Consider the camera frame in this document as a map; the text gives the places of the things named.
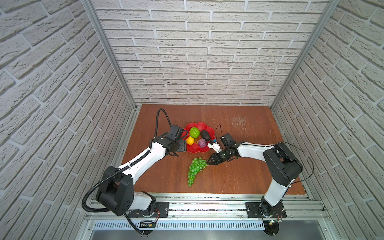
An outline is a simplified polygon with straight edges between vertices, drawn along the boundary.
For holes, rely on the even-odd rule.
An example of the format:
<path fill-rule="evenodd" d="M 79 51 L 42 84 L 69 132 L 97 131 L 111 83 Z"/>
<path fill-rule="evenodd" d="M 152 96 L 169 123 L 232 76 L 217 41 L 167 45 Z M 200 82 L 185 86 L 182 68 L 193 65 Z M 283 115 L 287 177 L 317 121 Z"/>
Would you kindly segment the purple fake fruit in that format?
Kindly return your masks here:
<path fill-rule="evenodd" d="M 203 138 L 198 140 L 198 146 L 199 148 L 205 148 L 207 146 L 207 141 Z"/>

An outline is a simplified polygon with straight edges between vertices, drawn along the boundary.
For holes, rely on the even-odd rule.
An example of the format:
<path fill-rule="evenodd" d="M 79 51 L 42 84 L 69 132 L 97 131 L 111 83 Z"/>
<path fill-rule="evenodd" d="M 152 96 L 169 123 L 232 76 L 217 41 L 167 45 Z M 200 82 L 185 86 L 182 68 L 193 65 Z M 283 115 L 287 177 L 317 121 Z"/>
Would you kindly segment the dark fake avocado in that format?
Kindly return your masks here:
<path fill-rule="evenodd" d="M 202 139 L 204 139 L 206 142 L 209 142 L 211 140 L 211 135 L 207 130 L 202 130 L 200 132 L 200 136 Z"/>

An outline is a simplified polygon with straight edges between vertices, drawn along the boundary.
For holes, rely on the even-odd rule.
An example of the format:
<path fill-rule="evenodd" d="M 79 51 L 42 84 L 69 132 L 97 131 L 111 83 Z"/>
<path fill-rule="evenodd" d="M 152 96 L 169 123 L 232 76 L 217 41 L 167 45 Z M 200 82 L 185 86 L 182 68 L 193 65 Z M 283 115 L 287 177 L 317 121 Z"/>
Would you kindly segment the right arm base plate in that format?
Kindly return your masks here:
<path fill-rule="evenodd" d="M 280 201 L 276 206 L 271 207 L 268 203 L 247 202 L 246 211 L 248 218 L 277 218 L 287 217 L 283 202 Z"/>

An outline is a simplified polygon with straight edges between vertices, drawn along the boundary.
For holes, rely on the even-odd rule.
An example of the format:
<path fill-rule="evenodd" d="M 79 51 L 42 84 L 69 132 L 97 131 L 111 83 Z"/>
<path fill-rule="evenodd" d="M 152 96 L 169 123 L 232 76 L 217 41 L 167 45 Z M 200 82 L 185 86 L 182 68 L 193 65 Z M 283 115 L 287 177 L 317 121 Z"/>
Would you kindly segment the green bumpy custard apple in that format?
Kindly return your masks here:
<path fill-rule="evenodd" d="M 194 139 L 198 139 L 200 137 L 201 132 L 197 127 L 192 127 L 189 130 L 189 134 L 190 134 L 190 137 L 192 137 Z"/>

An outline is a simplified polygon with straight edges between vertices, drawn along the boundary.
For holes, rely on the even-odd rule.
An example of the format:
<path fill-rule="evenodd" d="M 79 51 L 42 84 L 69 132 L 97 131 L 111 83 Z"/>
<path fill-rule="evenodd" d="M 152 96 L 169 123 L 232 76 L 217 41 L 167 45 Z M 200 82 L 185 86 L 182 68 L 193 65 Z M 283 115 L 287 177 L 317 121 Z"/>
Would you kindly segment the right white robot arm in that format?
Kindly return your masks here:
<path fill-rule="evenodd" d="M 216 140 L 211 140 L 208 147 L 215 151 L 207 161 L 208 165 L 219 165 L 237 158 L 252 158 L 267 164 L 272 181 L 267 192 L 261 198 L 261 214 L 269 217 L 283 201 L 289 187 L 303 170 L 300 161 L 295 157 L 285 143 L 274 145 L 259 145 L 239 142 L 225 134 L 220 138 L 224 144 L 222 149 Z"/>

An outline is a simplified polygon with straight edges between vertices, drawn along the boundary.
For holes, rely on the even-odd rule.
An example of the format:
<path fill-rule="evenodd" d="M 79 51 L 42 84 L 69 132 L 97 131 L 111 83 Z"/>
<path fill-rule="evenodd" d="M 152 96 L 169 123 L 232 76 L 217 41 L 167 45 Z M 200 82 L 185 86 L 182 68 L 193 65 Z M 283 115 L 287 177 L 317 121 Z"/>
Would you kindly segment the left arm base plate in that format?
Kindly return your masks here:
<path fill-rule="evenodd" d="M 146 210 L 132 210 L 128 212 L 130 218 L 167 218 L 170 209 L 169 202 L 155 202 Z"/>

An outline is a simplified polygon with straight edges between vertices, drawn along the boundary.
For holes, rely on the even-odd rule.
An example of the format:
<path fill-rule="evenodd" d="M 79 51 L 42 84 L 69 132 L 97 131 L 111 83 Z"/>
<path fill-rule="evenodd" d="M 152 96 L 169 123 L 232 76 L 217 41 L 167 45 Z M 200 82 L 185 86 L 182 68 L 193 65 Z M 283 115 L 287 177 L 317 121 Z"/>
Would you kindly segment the yellow fake lemon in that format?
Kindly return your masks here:
<path fill-rule="evenodd" d="M 193 137 L 188 137 L 186 143 L 188 145 L 193 145 L 195 143 L 195 139 Z"/>

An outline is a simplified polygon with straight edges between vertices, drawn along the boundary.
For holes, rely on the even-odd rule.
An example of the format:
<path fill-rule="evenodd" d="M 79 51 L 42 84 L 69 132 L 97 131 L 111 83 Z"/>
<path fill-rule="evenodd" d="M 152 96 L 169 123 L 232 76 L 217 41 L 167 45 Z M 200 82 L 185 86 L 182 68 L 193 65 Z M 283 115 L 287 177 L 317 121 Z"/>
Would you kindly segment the green grape bunch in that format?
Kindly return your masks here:
<path fill-rule="evenodd" d="M 208 166 L 207 161 L 199 158 L 194 158 L 188 171 L 188 186 L 191 187 L 196 179 L 198 173 L 204 170 Z"/>

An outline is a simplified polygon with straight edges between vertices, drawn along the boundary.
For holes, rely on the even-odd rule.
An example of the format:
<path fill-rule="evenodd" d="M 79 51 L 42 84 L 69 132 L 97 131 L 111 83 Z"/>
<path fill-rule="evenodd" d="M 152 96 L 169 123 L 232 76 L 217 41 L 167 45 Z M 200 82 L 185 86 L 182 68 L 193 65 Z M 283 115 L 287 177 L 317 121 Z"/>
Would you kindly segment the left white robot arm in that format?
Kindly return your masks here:
<path fill-rule="evenodd" d="M 103 178 L 109 178 L 98 186 L 96 200 L 107 211 L 122 216 L 129 211 L 139 211 L 146 216 L 155 212 L 156 198 L 146 192 L 135 192 L 137 180 L 156 162 L 167 155 L 187 150 L 187 131 L 172 125 L 168 133 L 150 140 L 149 147 L 118 168 L 109 167 Z"/>

